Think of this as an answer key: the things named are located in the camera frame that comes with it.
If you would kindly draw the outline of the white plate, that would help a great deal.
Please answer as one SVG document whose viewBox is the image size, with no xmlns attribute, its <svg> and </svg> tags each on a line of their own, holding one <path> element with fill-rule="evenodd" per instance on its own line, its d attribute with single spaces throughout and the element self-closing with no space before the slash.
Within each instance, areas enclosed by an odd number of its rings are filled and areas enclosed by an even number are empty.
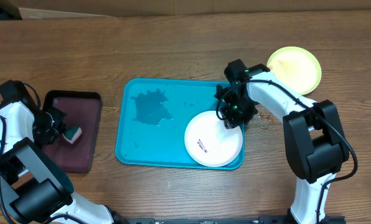
<svg viewBox="0 0 371 224">
<path fill-rule="evenodd" d="M 222 167 L 241 153 L 241 128 L 228 129 L 215 111 L 205 111 L 191 119 L 185 129 L 185 148 L 193 160 L 206 167 Z"/>
</svg>

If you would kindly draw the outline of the yellow-green plate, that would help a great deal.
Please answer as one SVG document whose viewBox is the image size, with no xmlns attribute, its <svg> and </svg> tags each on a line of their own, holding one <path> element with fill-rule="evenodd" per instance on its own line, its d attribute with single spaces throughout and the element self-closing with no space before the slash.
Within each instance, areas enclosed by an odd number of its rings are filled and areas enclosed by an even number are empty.
<svg viewBox="0 0 371 224">
<path fill-rule="evenodd" d="M 301 95 L 312 93 L 322 77 L 317 58 L 300 47 L 283 47 L 271 54 L 267 67 L 276 78 Z"/>
</svg>

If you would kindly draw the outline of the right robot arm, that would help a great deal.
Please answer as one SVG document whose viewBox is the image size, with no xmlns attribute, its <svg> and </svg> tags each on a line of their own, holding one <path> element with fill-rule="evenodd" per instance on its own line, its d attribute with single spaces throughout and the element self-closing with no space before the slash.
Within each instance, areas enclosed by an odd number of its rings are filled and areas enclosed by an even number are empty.
<svg viewBox="0 0 371 224">
<path fill-rule="evenodd" d="M 228 129 L 246 125 L 261 104 L 283 125 L 287 162 L 297 177 L 291 207 L 279 223 L 345 223 L 328 217 L 324 207 L 330 185 L 349 179 L 358 169 L 355 151 L 345 139 L 334 103 L 316 102 L 280 82 L 263 64 L 246 67 L 240 60 L 224 70 L 229 86 L 217 86 L 217 118 Z"/>
</svg>

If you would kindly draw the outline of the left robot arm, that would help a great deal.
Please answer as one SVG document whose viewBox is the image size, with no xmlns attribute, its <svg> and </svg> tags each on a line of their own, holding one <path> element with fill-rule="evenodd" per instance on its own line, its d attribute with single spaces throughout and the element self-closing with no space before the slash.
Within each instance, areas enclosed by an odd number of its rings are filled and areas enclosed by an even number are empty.
<svg viewBox="0 0 371 224">
<path fill-rule="evenodd" d="M 0 210 L 8 223 L 127 223 L 106 205 L 74 191 L 66 173 L 41 147 L 62 137 L 73 144 L 80 126 L 67 126 L 66 114 L 41 107 L 31 86 L 17 80 L 0 85 Z"/>
</svg>

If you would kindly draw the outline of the pink and green sponge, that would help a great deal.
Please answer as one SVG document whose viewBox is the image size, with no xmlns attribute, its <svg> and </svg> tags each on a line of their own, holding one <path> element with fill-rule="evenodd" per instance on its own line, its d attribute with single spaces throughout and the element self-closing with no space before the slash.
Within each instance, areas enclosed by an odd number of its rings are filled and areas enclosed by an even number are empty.
<svg viewBox="0 0 371 224">
<path fill-rule="evenodd" d="M 67 128 L 63 132 L 64 139 L 69 142 L 70 144 L 73 144 L 82 134 L 82 129 L 79 126 L 73 126 Z"/>
</svg>

